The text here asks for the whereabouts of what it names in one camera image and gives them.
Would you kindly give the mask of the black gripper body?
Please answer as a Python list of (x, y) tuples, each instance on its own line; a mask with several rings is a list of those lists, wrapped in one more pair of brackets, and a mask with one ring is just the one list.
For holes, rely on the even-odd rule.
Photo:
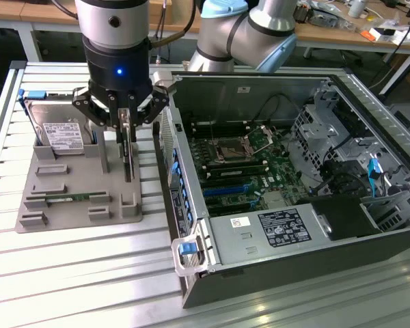
[(133, 94), (140, 103), (152, 93), (148, 38), (125, 49), (96, 46), (86, 37), (83, 45), (90, 72), (89, 91), (100, 102), (106, 103), (109, 95), (115, 94), (119, 102), (127, 103)]

